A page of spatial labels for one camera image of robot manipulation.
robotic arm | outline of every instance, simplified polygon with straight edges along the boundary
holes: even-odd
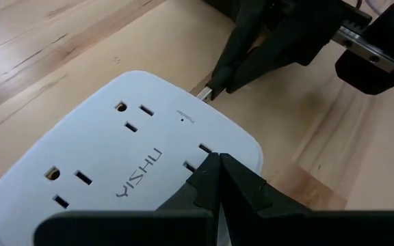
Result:
[[[205,0],[236,22],[212,79],[198,95],[233,93],[267,72],[309,65],[333,40],[347,51],[336,62],[340,79],[366,94],[394,87],[394,4],[372,17],[341,0]],[[251,48],[263,28],[272,33]]]
[[[220,202],[232,246],[394,243],[394,211],[311,211],[231,155],[211,153],[156,211],[61,213],[39,225],[34,244],[215,246]]]

power strip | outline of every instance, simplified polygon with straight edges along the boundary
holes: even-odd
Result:
[[[226,116],[155,75],[124,73],[0,179],[0,245],[32,245],[36,227],[67,210],[155,210],[212,151],[261,171],[259,144]]]

